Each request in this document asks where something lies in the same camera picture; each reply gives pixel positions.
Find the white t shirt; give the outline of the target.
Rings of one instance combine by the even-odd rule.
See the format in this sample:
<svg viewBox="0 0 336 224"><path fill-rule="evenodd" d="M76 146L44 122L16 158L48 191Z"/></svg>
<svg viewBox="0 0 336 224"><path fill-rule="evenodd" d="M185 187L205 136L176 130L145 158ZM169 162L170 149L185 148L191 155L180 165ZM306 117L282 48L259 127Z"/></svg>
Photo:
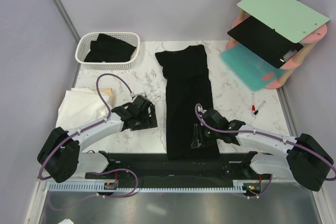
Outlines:
<svg viewBox="0 0 336 224"><path fill-rule="evenodd" d="M108 114L108 109L96 89L72 88L67 90L58 109L56 127L71 130L91 123Z"/></svg>

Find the black t shirt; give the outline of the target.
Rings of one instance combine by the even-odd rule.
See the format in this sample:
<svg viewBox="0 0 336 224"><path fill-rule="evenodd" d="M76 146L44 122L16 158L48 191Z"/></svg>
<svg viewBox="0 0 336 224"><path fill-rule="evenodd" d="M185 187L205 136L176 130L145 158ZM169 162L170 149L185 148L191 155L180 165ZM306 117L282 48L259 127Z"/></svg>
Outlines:
<svg viewBox="0 0 336 224"><path fill-rule="evenodd" d="M194 129L200 128L196 104L213 108L207 54L204 45L155 54L166 79L166 149L170 160L212 159L218 146L191 148Z"/></svg>

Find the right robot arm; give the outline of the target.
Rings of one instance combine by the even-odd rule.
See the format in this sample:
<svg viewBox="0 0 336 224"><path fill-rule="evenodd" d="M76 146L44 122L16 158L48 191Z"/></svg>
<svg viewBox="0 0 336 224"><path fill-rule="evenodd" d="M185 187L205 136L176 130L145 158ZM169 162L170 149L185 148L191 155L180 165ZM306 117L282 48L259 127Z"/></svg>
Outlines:
<svg viewBox="0 0 336 224"><path fill-rule="evenodd" d="M194 125L191 148L204 148L226 144L255 149L250 160L240 166L241 174L248 179L257 174L270 174L277 178L294 179L311 191L319 191L335 170L334 161L323 147L309 134L298 137L279 135L257 129L243 121L228 121L217 110L204 110L195 106L198 123Z"/></svg>

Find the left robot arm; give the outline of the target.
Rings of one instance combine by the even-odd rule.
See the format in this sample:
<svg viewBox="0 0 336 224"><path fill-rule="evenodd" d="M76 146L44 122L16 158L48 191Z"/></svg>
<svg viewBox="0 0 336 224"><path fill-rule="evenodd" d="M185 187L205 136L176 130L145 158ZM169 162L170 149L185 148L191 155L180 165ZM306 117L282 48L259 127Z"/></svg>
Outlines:
<svg viewBox="0 0 336 224"><path fill-rule="evenodd" d="M110 135L125 130L138 131L157 127L155 105L146 97L137 95L132 102L117 106L91 123L66 131L53 129L41 148L37 161L48 177L62 183L77 174L98 173L111 178L115 165L103 152L86 153L89 146Z"/></svg>

